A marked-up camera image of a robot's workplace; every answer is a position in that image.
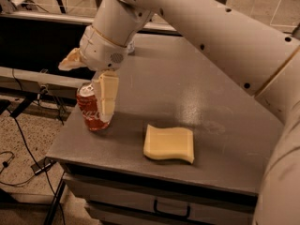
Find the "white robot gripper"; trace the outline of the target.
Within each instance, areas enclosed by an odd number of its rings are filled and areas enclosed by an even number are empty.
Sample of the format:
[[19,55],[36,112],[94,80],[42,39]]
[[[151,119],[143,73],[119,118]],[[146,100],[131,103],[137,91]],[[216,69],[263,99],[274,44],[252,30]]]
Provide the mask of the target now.
[[80,41],[80,49],[74,48],[60,63],[58,68],[70,71],[87,66],[97,72],[92,79],[97,110],[100,120],[112,120],[118,93],[119,77],[113,70],[119,69],[127,59],[128,50],[104,38],[93,26],[87,26]]

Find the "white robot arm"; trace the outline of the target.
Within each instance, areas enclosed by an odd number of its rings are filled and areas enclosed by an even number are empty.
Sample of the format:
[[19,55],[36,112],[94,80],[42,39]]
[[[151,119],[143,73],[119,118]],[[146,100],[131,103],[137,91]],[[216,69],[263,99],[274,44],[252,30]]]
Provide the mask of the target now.
[[215,0],[102,0],[62,70],[89,68],[104,119],[114,112],[133,36],[158,15],[284,125],[262,179],[252,225],[300,225],[300,41]]

